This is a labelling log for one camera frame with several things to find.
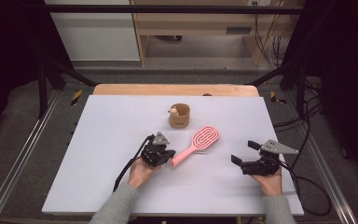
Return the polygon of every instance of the gray floor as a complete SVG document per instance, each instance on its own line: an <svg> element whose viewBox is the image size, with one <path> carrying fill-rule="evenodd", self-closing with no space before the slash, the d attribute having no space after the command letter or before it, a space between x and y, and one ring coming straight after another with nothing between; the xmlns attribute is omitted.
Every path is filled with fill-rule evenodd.
<svg viewBox="0 0 358 224"><path fill-rule="evenodd" d="M268 65L251 66L252 62L241 38L221 39L221 45L217 44L216 37L208 39L184 36L182 41L178 43L167 36L153 37L149 47L154 46L154 48L150 47L148 51L145 67L121 63L115 70L95 70L95 67L93 70L88 70L87 66L90 65L87 65L79 66L78 71L86 77L104 83L243 84L263 76L271 69ZM86 222L90 219L89 217L54 217L40 212L46 199L46 192L65 154L67 143L71 140L71 132L75 130L82 108L87 101L87 95L92 93L92 88L86 87L77 80L67 76L65 79L67 87L59 92L57 105L15 188L7 198L7 203L0 214L1 223L5 223L4 218L37 219L36 223L40 223L42 219ZM260 95L265 98L273 123L289 120L296 115L289 104L270 101L271 91L275 91L277 97L282 100L290 100L293 95L291 91L281 92L279 81L280 77L276 77L258 87ZM317 78L312 82L319 84ZM77 90L82 90L83 94L77 105L70 105ZM311 96L312 94L307 92L307 99ZM10 94L7 109L0 118L0 186L33 129L37 113L36 82L19 87ZM356 161L342 158L340 143L323 114L319 113L312 117L310 127L312 137L328 162L358 223L358 164ZM300 126L284 132L279 132L278 129L276 131L279 141L283 144L293 148L301 146L303 135ZM322 185L321 175L310 155L309 147L306 146L295 172ZM290 164L293 158L286 157L286 160ZM326 201L319 190L305 182L300 182L300 190L304 206L312 211L322 212L325 209ZM296 220L300 223L341 223L338 214L339 211L333 207L327 216L317 217L306 213L303 217L296 217Z"/></svg>

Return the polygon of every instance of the white wall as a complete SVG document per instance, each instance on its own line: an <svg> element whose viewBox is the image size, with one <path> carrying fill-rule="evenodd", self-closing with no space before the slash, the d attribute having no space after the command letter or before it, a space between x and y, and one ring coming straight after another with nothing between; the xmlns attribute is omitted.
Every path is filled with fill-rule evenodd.
<svg viewBox="0 0 358 224"><path fill-rule="evenodd" d="M48 5L129 5L128 0L45 0ZM51 13L72 61L140 61L132 15Z"/></svg>

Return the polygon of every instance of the robotic hand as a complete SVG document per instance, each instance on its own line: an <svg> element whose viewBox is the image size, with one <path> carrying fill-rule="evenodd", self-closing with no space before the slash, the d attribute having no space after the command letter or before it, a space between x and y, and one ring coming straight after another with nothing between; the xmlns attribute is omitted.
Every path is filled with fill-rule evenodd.
<svg viewBox="0 0 358 224"><path fill-rule="evenodd" d="M141 147L136 152L135 156L129 160L127 165L121 171L120 175L118 175L115 186L113 187L113 192L115 192L115 190L118 188L118 184L120 183L123 175L131 167L132 163L138 158L139 152L141 150L141 158L150 166L160 166L172 158L176 151L165 150L169 143L170 142L162 133L157 133L156 136L153 134L147 136Z"/></svg>
<svg viewBox="0 0 358 224"><path fill-rule="evenodd" d="M259 150L260 160L242 161L240 158L231 155L231 161L240 166L244 175L273 175L280 165L279 154L298 154L298 150L287 147L274 140L268 140L264 145L248 141L248 147Z"/></svg>
<svg viewBox="0 0 358 224"><path fill-rule="evenodd" d="M165 150L170 143L162 133L150 135L150 140L141 152L141 157L150 166L160 166L175 155L174 150Z"/></svg>

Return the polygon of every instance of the white tabletop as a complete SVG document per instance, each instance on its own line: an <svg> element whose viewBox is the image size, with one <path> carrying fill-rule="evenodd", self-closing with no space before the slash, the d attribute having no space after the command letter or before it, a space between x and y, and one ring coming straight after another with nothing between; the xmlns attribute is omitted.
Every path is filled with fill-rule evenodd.
<svg viewBox="0 0 358 224"><path fill-rule="evenodd" d="M168 123L171 105L190 106L190 124L175 130ZM116 178L150 134L162 132L167 149L179 154L193 133L213 126L220 139L192 154L176 168L164 164L141 189L137 216L247 216L264 214L259 185L230 160L256 161L247 147L277 140L264 99L226 96L91 95L42 211L55 215L92 214L112 193ZM122 183L127 181L129 171ZM303 215L288 172L283 191L294 215Z"/></svg>

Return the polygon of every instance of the brown cup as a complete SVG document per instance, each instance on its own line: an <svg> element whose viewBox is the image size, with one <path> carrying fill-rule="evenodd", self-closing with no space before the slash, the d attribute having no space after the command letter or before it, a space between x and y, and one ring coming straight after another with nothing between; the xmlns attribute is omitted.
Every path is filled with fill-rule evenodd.
<svg viewBox="0 0 358 224"><path fill-rule="evenodd" d="M174 129L183 129L188 126L190 122L190 107L186 104L175 104L171 108L176 106L176 110L179 115L172 115L168 118L168 122Z"/></svg>

